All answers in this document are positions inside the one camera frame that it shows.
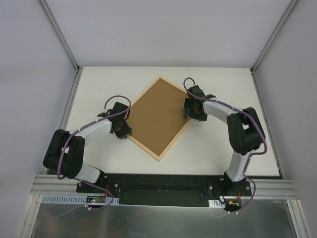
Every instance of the corkboard frame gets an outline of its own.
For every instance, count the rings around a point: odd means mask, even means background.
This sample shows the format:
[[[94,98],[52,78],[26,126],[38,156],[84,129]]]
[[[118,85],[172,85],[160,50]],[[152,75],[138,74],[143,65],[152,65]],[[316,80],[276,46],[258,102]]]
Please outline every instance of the corkboard frame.
[[[159,76],[133,103],[131,108],[135,103],[137,103],[138,100],[142,98],[142,96],[147,93],[159,80],[164,80],[168,84],[172,85],[173,87],[181,90],[185,94],[187,92],[179,87],[178,85],[174,84],[173,82],[167,80],[166,78]],[[145,150],[148,154],[150,154],[152,157],[154,157],[156,160],[161,161],[161,159],[164,157],[164,155],[170,150],[170,148],[173,146],[173,144],[176,142],[176,140],[180,137],[180,135],[184,132],[184,130],[188,127],[190,123],[190,119],[183,125],[183,127],[179,130],[179,132],[174,136],[174,138],[171,140],[171,142],[166,146],[166,148],[161,152],[161,154],[158,156],[155,154],[152,150],[150,150],[148,147],[146,147],[144,144],[142,144],[140,141],[138,141],[136,138],[134,138],[132,135],[129,135],[128,138],[132,140],[135,144],[137,144],[139,147],[141,147],[143,150]]]

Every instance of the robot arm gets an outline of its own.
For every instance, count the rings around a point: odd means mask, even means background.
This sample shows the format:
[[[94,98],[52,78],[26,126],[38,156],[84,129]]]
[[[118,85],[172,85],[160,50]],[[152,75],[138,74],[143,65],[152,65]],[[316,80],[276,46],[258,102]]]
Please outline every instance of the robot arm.
[[[224,173],[224,179],[227,180],[225,190],[234,190],[244,180],[244,171],[248,166],[248,158],[251,153],[257,150],[262,144],[262,139],[256,131],[252,122],[243,114],[234,111],[220,103],[214,95],[205,95],[204,92],[195,85],[188,91],[196,97],[210,99],[211,101],[202,101],[188,93],[189,98],[185,99],[183,117],[206,121],[207,116],[211,115],[228,125],[229,141],[233,148],[233,154],[229,168]],[[258,115],[253,108],[246,108],[241,111],[252,116],[264,135]]]
[[[44,167],[57,172],[61,153],[67,139],[74,131],[79,130],[68,143],[61,163],[60,173],[70,179],[85,180],[96,185],[103,184],[105,177],[104,172],[83,162],[84,148],[105,134],[114,132],[119,139],[126,138],[127,135],[130,135],[132,129],[125,121],[129,117],[129,112],[127,113],[126,119],[124,118],[126,113],[110,117],[109,119],[103,119],[115,113],[122,112],[127,108],[126,105],[116,102],[112,110],[99,114],[95,120],[96,123],[86,127],[83,131],[80,131],[79,129],[71,131],[58,129],[54,133],[44,157]]]

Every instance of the white wall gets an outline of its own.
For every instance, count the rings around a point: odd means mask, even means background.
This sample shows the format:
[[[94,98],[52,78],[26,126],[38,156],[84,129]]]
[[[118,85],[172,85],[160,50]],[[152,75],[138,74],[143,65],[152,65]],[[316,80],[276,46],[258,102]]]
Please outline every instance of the white wall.
[[[251,67],[290,0],[47,0],[80,65]]]
[[[0,2],[0,237],[16,235],[74,77],[36,0]]]
[[[301,0],[256,72],[268,124],[317,234],[317,1]]]

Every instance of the purple cable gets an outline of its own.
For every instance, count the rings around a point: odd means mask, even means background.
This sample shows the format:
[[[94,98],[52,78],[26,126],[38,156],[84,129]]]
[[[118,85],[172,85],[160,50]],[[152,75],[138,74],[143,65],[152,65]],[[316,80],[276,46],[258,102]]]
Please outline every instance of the purple cable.
[[[246,170],[247,170],[247,168],[248,168],[248,165],[249,165],[249,162],[250,162],[250,158],[251,158],[253,155],[263,155],[263,154],[265,154],[265,153],[267,152],[267,144],[266,144],[265,138],[264,138],[264,136],[263,136],[263,134],[262,134],[262,132],[261,132],[259,126],[258,126],[257,123],[255,122],[255,120],[252,118],[252,116],[250,116],[249,114],[245,113],[244,111],[239,110],[239,109],[237,109],[237,108],[235,108],[235,107],[233,107],[233,106],[231,106],[231,105],[229,105],[229,104],[226,104],[226,103],[224,103],[224,102],[221,102],[221,101],[218,101],[218,100],[216,101],[216,100],[214,100],[214,99],[207,99],[207,98],[197,97],[196,95],[192,94],[192,93],[186,88],[186,85],[185,85],[185,84],[186,84],[186,81],[187,81],[188,79],[192,80],[194,84],[196,84],[196,83],[195,83],[194,79],[192,79],[192,78],[190,78],[190,77],[185,78],[185,80],[184,80],[184,82],[183,82],[183,86],[184,86],[186,92],[187,92],[189,95],[191,95],[192,97],[194,97],[194,98],[196,98],[196,99],[198,99],[198,100],[201,100],[201,101],[209,101],[209,102],[219,103],[219,104],[221,104],[221,105],[223,105],[223,106],[225,106],[225,107],[227,107],[227,108],[230,108],[230,109],[232,109],[232,110],[234,110],[234,111],[236,111],[236,112],[239,112],[239,113],[243,114],[243,115],[246,116],[248,119],[250,119],[250,121],[252,122],[252,124],[254,125],[255,129],[257,130],[257,132],[259,133],[259,135],[260,135],[260,137],[261,137],[261,140],[262,140],[263,145],[264,145],[264,150],[263,150],[262,152],[253,152],[253,153],[251,153],[251,154],[248,156],[248,160],[247,160],[246,165],[245,165],[245,167],[244,167],[244,169],[243,169],[243,176],[244,176],[244,178],[245,178],[246,180],[250,181],[251,183],[253,183],[254,189],[253,189],[253,193],[252,193],[252,196],[250,197],[249,201],[248,201],[243,207],[241,207],[241,208],[238,210],[238,211],[241,211],[242,209],[244,209],[245,207],[247,207],[247,206],[250,204],[250,202],[253,200],[253,198],[254,198],[254,196],[255,196],[255,193],[256,193],[256,183],[255,183],[252,179],[250,179],[249,177],[247,177],[247,176],[245,175],[245,172],[246,172]]]
[[[96,123],[98,123],[98,122],[101,122],[101,121],[103,121],[103,120],[106,120],[106,119],[108,119],[108,118],[115,117],[115,116],[118,116],[118,115],[120,115],[120,114],[126,113],[128,110],[130,110],[131,105],[132,105],[130,99],[128,99],[127,97],[121,96],[121,95],[115,95],[115,96],[110,97],[110,98],[106,101],[105,106],[107,105],[107,103],[109,102],[109,100],[112,99],[112,98],[124,98],[124,99],[126,99],[126,100],[129,102],[129,107],[128,107],[127,109],[125,109],[125,110],[119,112],[119,113],[115,113],[115,114],[106,116],[106,117],[101,118],[101,119],[99,119],[99,120],[97,120],[97,121],[92,121],[91,123],[88,123],[87,125],[84,125],[83,127],[81,127],[79,130],[75,130],[75,131],[68,137],[68,139],[66,140],[66,142],[65,142],[65,144],[64,144],[64,146],[63,146],[63,149],[62,149],[61,154],[60,154],[59,162],[58,162],[57,178],[58,178],[59,180],[65,178],[65,176],[63,176],[63,177],[60,176],[60,168],[61,168],[61,164],[62,164],[62,162],[63,162],[65,150],[66,150],[66,148],[67,148],[67,146],[68,146],[70,140],[71,140],[76,134],[78,134],[79,131],[82,131],[82,130],[84,130],[84,129],[86,129],[86,128],[88,128],[88,127],[90,127],[90,126],[92,126],[92,125],[94,125],[94,124],[96,124]]]

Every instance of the purple wire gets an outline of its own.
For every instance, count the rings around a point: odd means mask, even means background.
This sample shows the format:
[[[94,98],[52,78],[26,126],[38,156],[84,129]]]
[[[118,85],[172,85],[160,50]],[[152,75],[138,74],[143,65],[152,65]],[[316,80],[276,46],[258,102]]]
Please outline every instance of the purple wire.
[[[62,162],[63,162],[65,150],[66,150],[66,148],[67,148],[67,146],[68,146],[70,140],[71,140],[76,134],[78,134],[79,131],[82,131],[82,130],[84,130],[84,129],[86,129],[86,128],[88,128],[88,127],[90,127],[90,126],[92,126],[92,125],[94,125],[94,124],[96,124],[96,123],[98,123],[98,122],[101,122],[101,121],[103,121],[103,120],[106,120],[106,119],[108,119],[108,118],[115,117],[115,116],[118,116],[118,115],[120,115],[120,114],[126,113],[128,110],[130,110],[131,105],[132,105],[130,99],[128,99],[127,97],[121,96],[121,95],[115,95],[115,96],[110,97],[110,98],[106,101],[105,106],[107,105],[107,103],[109,102],[109,100],[112,99],[112,98],[124,98],[124,99],[126,99],[126,100],[129,102],[129,107],[128,107],[127,109],[125,109],[125,110],[119,112],[119,113],[115,113],[115,114],[106,116],[106,117],[101,118],[101,119],[99,119],[99,120],[97,120],[97,121],[92,121],[91,123],[88,123],[87,125],[84,125],[83,127],[81,127],[79,130],[75,130],[75,131],[68,137],[68,139],[66,140],[66,142],[65,142],[65,144],[64,144],[64,146],[63,146],[63,149],[62,149],[61,154],[60,154],[59,162],[58,162],[57,178],[58,178],[59,180],[65,178],[65,176],[63,176],[63,177],[60,176],[60,169],[61,169],[61,164],[62,164]]]
[[[194,79],[192,79],[192,78],[190,78],[190,77],[185,78],[185,80],[184,80],[184,82],[183,82],[183,86],[184,86],[186,92],[187,92],[189,95],[191,95],[192,97],[194,97],[194,98],[196,98],[196,99],[198,99],[198,100],[201,100],[201,101],[209,101],[209,102],[219,103],[219,104],[221,104],[221,105],[223,105],[223,106],[225,106],[225,107],[227,107],[227,108],[230,108],[230,109],[232,109],[232,110],[234,110],[234,111],[236,111],[236,112],[239,112],[239,113],[243,114],[243,115],[246,116],[248,119],[250,119],[250,121],[252,122],[252,124],[254,125],[255,129],[257,130],[257,132],[259,133],[259,135],[260,135],[260,137],[261,137],[261,140],[262,140],[263,145],[264,145],[264,150],[263,150],[262,152],[253,152],[253,153],[251,153],[251,154],[248,156],[248,160],[247,160],[246,165],[245,165],[245,167],[244,167],[244,169],[243,169],[243,176],[244,176],[244,178],[245,178],[246,180],[250,181],[251,183],[253,183],[254,189],[253,189],[253,193],[252,193],[252,196],[250,197],[249,201],[248,201],[243,207],[241,207],[241,208],[238,210],[238,211],[241,211],[242,209],[244,209],[245,207],[247,207],[247,206],[250,204],[250,202],[253,200],[253,198],[254,198],[254,196],[255,196],[255,193],[256,193],[256,189],[257,189],[257,188],[256,188],[256,183],[255,183],[252,179],[250,179],[248,176],[246,176],[246,175],[245,175],[245,172],[246,172],[246,170],[247,170],[247,168],[248,168],[248,165],[249,165],[249,162],[250,162],[250,158],[251,158],[253,155],[263,155],[263,154],[265,154],[265,153],[267,152],[267,144],[266,144],[265,138],[264,138],[264,136],[263,136],[263,134],[262,134],[262,132],[261,132],[259,126],[257,125],[256,121],[252,118],[252,116],[250,116],[249,114],[245,113],[244,111],[239,110],[239,109],[237,109],[237,108],[235,108],[235,107],[233,107],[233,106],[231,106],[231,105],[229,105],[229,104],[226,104],[226,103],[224,103],[224,102],[221,102],[221,101],[218,101],[218,100],[215,100],[215,99],[207,99],[207,98],[197,97],[196,95],[192,94],[192,93],[186,88],[186,85],[185,85],[185,84],[186,84],[186,81],[187,81],[188,79],[192,80],[194,84],[196,84],[196,83],[195,83]]]

